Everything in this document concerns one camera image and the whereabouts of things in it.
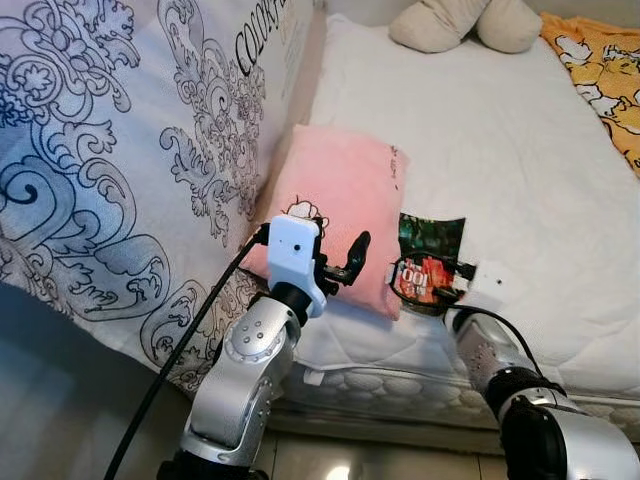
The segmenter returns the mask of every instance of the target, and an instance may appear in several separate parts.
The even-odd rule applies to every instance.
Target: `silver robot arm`
[[[502,274],[482,267],[463,302],[493,309],[489,299],[505,282]],[[450,312],[445,324],[471,384],[500,424],[510,479],[640,479],[640,461],[624,434],[581,410],[559,385],[539,375],[493,317]]]
[[[158,480],[248,478],[271,410],[293,364],[293,349],[309,317],[324,311],[338,283],[351,285],[364,266],[368,232],[348,252],[344,268],[330,267],[320,252],[319,224],[275,217],[269,228],[269,295],[222,340],[220,356],[196,394],[180,451],[165,462]]]

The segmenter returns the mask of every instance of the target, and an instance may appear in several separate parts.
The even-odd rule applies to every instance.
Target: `wall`
[[[153,374],[71,321],[0,285],[0,478],[102,479]],[[189,413],[165,387],[118,480],[152,479]]]
[[[386,25],[415,0],[325,0],[329,13],[344,13],[365,25]],[[527,0],[536,11],[563,17],[581,15],[627,27],[640,27],[638,0]]]

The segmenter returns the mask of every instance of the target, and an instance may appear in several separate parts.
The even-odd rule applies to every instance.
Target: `cartoon sticker on pillow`
[[[629,133],[640,135],[640,90],[630,100],[624,95],[617,98],[603,95],[597,85],[605,70],[616,75],[640,75],[640,52],[627,52],[608,45],[604,48],[602,63],[597,63],[589,61],[593,52],[584,42],[560,36],[556,38],[556,45],[564,52],[560,60],[569,70],[578,92],[598,115],[612,120]]]
[[[291,215],[293,217],[304,218],[307,220],[315,220],[316,218],[322,219],[322,237],[324,238],[325,231],[329,226],[329,219],[322,216],[318,207],[308,200],[300,200],[296,195],[296,202],[289,205],[287,210],[282,210],[282,213]]]

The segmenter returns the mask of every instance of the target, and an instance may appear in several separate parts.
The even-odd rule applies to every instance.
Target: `bed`
[[[325,42],[302,0],[278,29],[264,2],[153,3],[3,5],[4,283],[157,371],[259,217],[291,126],[359,130],[411,158],[405,212],[466,217],[461,258],[515,272],[501,313],[544,372],[640,442],[638,183],[544,41],[506,56],[469,39],[427,57],[342,16]],[[224,141],[204,135],[215,129]],[[193,394],[257,290],[234,275],[173,383]],[[284,393],[272,428],[500,451],[437,319],[332,300]]]
[[[515,56],[473,39],[429,56],[386,27],[331,16],[310,122],[404,150],[403,211],[466,217],[460,257],[512,270],[501,313],[545,374],[640,441],[640,189],[542,38]],[[438,319],[403,311],[391,323],[334,301],[305,327],[296,361],[288,408],[315,417],[314,431],[348,412],[347,435],[497,447]],[[425,423],[454,428],[434,442]]]

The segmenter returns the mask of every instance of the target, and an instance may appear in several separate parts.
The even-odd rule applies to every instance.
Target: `mattress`
[[[466,217],[460,258],[510,270],[499,313],[544,373],[640,441],[640,188],[542,39],[520,55],[473,39],[424,55],[332,16],[311,123],[404,150],[403,211]],[[435,318],[331,300],[296,362],[294,401],[495,428]]]

